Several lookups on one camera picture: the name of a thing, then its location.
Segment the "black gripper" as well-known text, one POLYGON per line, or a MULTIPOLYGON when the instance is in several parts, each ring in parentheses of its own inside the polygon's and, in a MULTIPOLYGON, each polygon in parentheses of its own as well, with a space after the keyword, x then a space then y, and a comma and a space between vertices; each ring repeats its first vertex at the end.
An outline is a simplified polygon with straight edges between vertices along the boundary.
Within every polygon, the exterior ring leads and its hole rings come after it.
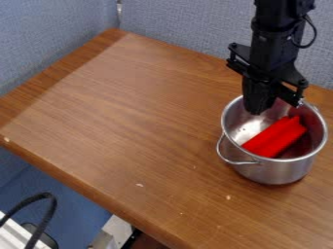
POLYGON ((293 28, 264 30, 256 22, 251 28, 251 46, 231 43, 226 65, 242 76, 244 109, 259 115, 277 98, 298 107, 309 81, 295 68, 299 48, 293 44, 293 28))

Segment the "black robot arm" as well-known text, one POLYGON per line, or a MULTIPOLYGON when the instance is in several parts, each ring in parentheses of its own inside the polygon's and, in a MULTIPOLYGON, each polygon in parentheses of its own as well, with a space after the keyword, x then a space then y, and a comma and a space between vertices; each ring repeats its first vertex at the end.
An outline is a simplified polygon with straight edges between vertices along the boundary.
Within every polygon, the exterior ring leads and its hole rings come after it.
POLYGON ((251 45, 228 44, 226 65, 242 76, 243 106, 251 115, 270 109, 277 98, 301 105, 309 81, 295 67, 299 50, 317 38, 309 17, 314 0, 255 0, 251 45))

